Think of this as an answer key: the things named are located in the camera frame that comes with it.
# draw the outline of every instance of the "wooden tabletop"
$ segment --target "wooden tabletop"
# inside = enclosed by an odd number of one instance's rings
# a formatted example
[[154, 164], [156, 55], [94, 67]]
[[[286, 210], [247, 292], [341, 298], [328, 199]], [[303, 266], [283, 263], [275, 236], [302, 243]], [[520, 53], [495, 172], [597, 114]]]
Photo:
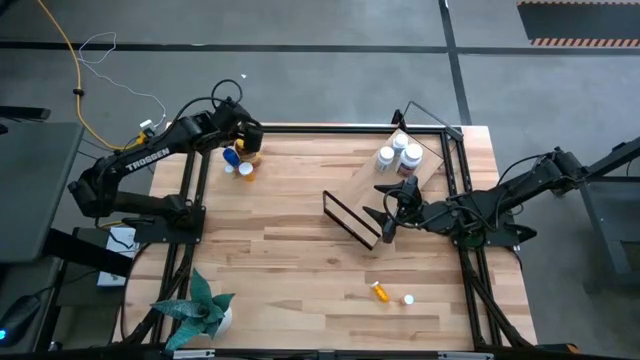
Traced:
[[[492, 187], [498, 171], [488, 128], [464, 127], [463, 132], [474, 189]], [[236, 294], [233, 321], [214, 341], [198, 336], [188, 346], [472, 349], [460, 260], [448, 238], [399, 228], [392, 244], [380, 242], [370, 251], [323, 214], [322, 191], [339, 190], [388, 137], [266, 134], [264, 162], [252, 183], [225, 174], [220, 149], [214, 151], [204, 198], [205, 233], [193, 266], [215, 294]], [[429, 135], [415, 137], [436, 143]], [[158, 163], [151, 195], [179, 192], [184, 160], [174, 155]], [[447, 197], [442, 166], [422, 191], [428, 201]], [[158, 296], [167, 248], [151, 245], [133, 270], [126, 293], [127, 332]], [[488, 248], [487, 262], [496, 302], [536, 343], [516, 258]], [[389, 293], [391, 303], [376, 299], [369, 287], [374, 281]], [[415, 304], [398, 302], [406, 294], [415, 297]], [[478, 310], [489, 339], [484, 306]]]

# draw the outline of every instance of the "concrete floor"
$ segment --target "concrete floor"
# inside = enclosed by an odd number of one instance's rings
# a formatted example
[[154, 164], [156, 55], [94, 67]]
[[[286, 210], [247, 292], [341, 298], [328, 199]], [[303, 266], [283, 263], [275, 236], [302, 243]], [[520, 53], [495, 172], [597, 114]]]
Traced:
[[[458, 46], [528, 46], [515, 1], [449, 0], [449, 6]], [[116, 31], [124, 42], [445, 45], [437, 0], [65, 0], [50, 1], [50, 8], [78, 42]], [[26, 0], [2, 17], [0, 39], [60, 41], [37, 4]], [[490, 127], [501, 170], [556, 145], [588, 164], [640, 133], [639, 57], [460, 56], [460, 64], [472, 123]], [[262, 121], [387, 123], [395, 108], [413, 99], [460, 123], [446, 54], [114, 52], [97, 69], [155, 94], [169, 116], [230, 77], [241, 82], [243, 105]], [[84, 115], [114, 144], [127, 142], [138, 123], [161, 114], [149, 99], [87, 71], [83, 76]], [[1, 50], [0, 83], [1, 103], [48, 107], [51, 121], [76, 121], [75, 74], [66, 51]], [[86, 144], [81, 149], [100, 155]], [[78, 156], [71, 178], [92, 161]], [[632, 173], [640, 172], [637, 165]], [[145, 193], [150, 180], [150, 173], [137, 172], [121, 189]], [[539, 231], [522, 249], [539, 342], [640, 357], [639, 297], [584, 290], [593, 264], [602, 259], [593, 253], [596, 238], [579, 194], [540, 196], [526, 204], [518, 221]], [[55, 225], [68, 231], [92, 222], [65, 194]], [[59, 340], [105, 343], [110, 328], [77, 326], [88, 312], [65, 313]]]

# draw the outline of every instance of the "potted plant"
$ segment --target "potted plant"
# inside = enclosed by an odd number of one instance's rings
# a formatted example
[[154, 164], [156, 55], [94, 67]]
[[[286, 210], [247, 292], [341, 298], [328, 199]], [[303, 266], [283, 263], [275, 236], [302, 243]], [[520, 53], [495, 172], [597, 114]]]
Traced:
[[182, 325], [165, 347], [177, 350], [191, 338], [206, 333], [213, 339], [216, 333], [227, 330], [231, 324], [231, 299], [235, 294], [211, 295], [209, 283], [196, 269], [191, 277], [191, 300], [165, 300], [151, 304], [151, 307], [174, 319]]

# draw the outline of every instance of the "white bottle cap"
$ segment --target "white bottle cap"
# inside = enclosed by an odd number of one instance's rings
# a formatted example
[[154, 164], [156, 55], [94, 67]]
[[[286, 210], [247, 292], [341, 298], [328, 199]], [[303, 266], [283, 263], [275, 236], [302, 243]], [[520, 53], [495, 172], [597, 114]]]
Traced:
[[411, 305], [411, 304], [413, 304], [413, 301], [414, 301], [414, 299], [413, 299], [413, 295], [405, 295], [405, 296], [402, 298], [402, 302], [403, 302], [405, 305]]
[[238, 171], [240, 175], [247, 176], [253, 171], [253, 165], [251, 165], [251, 163], [242, 163], [238, 166]]
[[405, 134], [398, 134], [393, 138], [394, 147], [405, 147], [409, 143], [409, 137]]
[[418, 161], [422, 158], [422, 148], [418, 144], [411, 144], [404, 151], [409, 161]]
[[394, 155], [395, 152], [388, 146], [383, 146], [382, 149], [380, 149], [380, 158], [382, 160], [391, 161], [393, 160]]

